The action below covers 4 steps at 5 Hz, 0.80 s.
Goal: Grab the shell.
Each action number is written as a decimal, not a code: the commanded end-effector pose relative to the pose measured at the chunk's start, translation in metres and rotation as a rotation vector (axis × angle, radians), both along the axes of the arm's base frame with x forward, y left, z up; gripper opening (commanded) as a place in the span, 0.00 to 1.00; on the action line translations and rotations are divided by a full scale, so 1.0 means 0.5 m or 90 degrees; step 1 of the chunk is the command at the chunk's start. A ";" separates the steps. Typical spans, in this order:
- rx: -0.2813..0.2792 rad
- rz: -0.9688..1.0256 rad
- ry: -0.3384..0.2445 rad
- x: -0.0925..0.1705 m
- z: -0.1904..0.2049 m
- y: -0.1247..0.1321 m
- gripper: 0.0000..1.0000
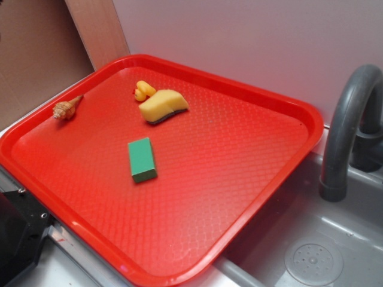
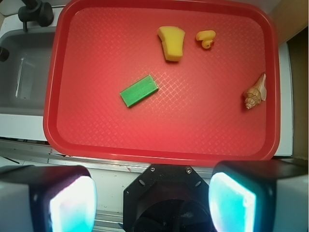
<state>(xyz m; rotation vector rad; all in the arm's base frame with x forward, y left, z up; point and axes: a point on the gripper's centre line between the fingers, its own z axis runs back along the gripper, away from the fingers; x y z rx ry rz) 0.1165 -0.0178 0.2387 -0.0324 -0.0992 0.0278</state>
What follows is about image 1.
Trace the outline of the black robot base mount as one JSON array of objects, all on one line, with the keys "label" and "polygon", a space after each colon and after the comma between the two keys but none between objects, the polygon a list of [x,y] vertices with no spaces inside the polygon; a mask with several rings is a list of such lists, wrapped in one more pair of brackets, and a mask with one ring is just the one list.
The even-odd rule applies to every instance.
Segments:
[{"label": "black robot base mount", "polygon": [[50,225],[49,211],[29,191],[1,193],[1,286],[38,265]]}]

